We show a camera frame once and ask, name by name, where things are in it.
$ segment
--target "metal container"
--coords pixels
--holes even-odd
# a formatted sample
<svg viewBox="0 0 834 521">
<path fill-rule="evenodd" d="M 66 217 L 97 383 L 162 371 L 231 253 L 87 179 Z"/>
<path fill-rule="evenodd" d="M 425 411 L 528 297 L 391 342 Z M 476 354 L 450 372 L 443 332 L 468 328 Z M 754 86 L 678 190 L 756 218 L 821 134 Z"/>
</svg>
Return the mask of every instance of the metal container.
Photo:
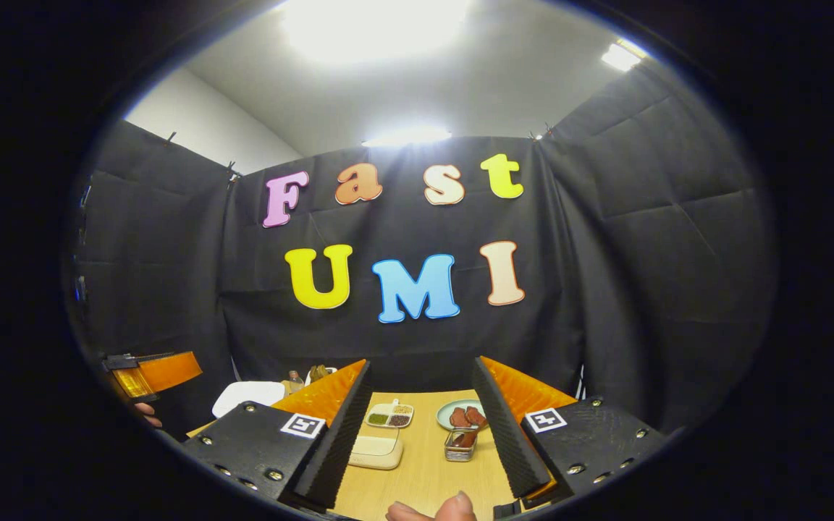
<svg viewBox="0 0 834 521">
<path fill-rule="evenodd" d="M 460 434 L 466 434 L 474 431 L 476 431 L 476 429 L 453 429 L 450 431 L 450 435 L 447 436 L 446 443 L 444 444 L 444 453 L 447 461 L 467 462 L 472 459 L 472 456 L 474 455 L 474 448 L 476 448 L 476 445 L 478 444 L 478 436 L 474 436 L 472 445 L 469 447 L 456 447 L 453 443 L 456 438 L 459 438 Z"/>
</svg>

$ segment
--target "ceiling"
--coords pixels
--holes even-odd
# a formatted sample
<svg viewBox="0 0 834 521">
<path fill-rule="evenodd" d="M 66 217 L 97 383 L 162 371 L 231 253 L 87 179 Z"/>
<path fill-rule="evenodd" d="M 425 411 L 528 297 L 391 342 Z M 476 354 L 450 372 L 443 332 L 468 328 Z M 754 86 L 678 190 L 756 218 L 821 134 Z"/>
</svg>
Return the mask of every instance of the ceiling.
<svg viewBox="0 0 834 521">
<path fill-rule="evenodd" d="M 186 67 L 302 156 L 421 124 L 454 136 L 535 135 L 622 74 L 600 61 L 615 34 L 544 2 L 470 0 L 444 46 L 343 66 L 302 56 L 284 17 L 260 14 Z"/>
</svg>

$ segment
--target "meat slice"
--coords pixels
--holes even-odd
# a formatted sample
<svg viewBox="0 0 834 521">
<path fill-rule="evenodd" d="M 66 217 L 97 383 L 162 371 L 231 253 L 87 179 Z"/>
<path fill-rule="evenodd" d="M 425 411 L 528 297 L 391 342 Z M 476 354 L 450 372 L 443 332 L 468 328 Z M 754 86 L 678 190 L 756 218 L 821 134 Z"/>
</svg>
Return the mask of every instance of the meat slice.
<svg viewBox="0 0 834 521">
<path fill-rule="evenodd" d="M 481 425 L 482 422 L 487 421 L 486 419 L 484 419 L 484 416 L 482 416 L 481 413 L 478 412 L 478 409 L 470 405 L 468 411 L 466 411 L 466 418 L 468 418 L 469 422 L 471 422 L 472 425 Z"/>
<path fill-rule="evenodd" d="M 472 432 L 466 432 L 456 436 L 456 439 L 452 442 L 453 447 L 461 447 L 467 449 L 471 447 L 474 443 L 474 439 L 478 436 L 478 431 L 473 430 Z"/>
<path fill-rule="evenodd" d="M 461 407 L 456 407 L 456 410 L 450 415 L 450 423 L 454 428 L 470 428 L 472 423 L 466 418 L 466 410 Z"/>
</svg>

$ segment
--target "white wall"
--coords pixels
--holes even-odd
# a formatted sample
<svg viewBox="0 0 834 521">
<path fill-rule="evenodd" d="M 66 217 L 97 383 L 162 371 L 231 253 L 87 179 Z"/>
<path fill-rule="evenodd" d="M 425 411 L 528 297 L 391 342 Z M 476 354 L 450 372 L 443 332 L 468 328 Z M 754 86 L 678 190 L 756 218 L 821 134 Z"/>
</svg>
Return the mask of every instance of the white wall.
<svg viewBox="0 0 834 521">
<path fill-rule="evenodd" d="M 240 106 L 188 69 L 177 69 L 125 119 L 222 165 L 252 174 L 301 155 Z"/>
</svg>

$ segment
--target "white tray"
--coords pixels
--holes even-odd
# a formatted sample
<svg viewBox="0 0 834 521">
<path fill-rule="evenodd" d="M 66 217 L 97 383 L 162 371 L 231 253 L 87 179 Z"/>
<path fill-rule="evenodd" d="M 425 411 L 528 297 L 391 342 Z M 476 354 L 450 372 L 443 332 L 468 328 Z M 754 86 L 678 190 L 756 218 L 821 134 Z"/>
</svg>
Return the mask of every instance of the white tray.
<svg viewBox="0 0 834 521">
<path fill-rule="evenodd" d="M 282 398 L 285 398 L 285 386 L 281 382 L 234 382 L 218 396 L 211 413 L 215 418 L 221 418 L 248 399 L 272 405 Z"/>
<path fill-rule="evenodd" d="M 396 406 L 403 406 L 403 407 L 410 407 L 410 412 L 393 412 Z M 384 423 L 372 423 L 368 421 L 368 417 L 371 415 L 387 415 L 388 418 L 384 420 Z M 407 416 L 408 422 L 404 423 L 404 425 L 388 425 L 388 422 L 391 421 L 392 416 Z M 366 425 L 374 426 L 375 428 L 406 428 L 406 426 L 410 425 L 411 420 L 414 416 L 414 406 L 407 405 L 406 403 L 398 403 L 397 399 L 392 400 L 391 403 L 376 403 L 375 405 L 371 406 L 371 409 L 365 415 L 365 423 Z"/>
<path fill-rule="evenodd" d="M 391 470 L 401 461 L 404 443 L 400 439 L 357 436 L 350 453 L 350 465 Z"/>
</svg>

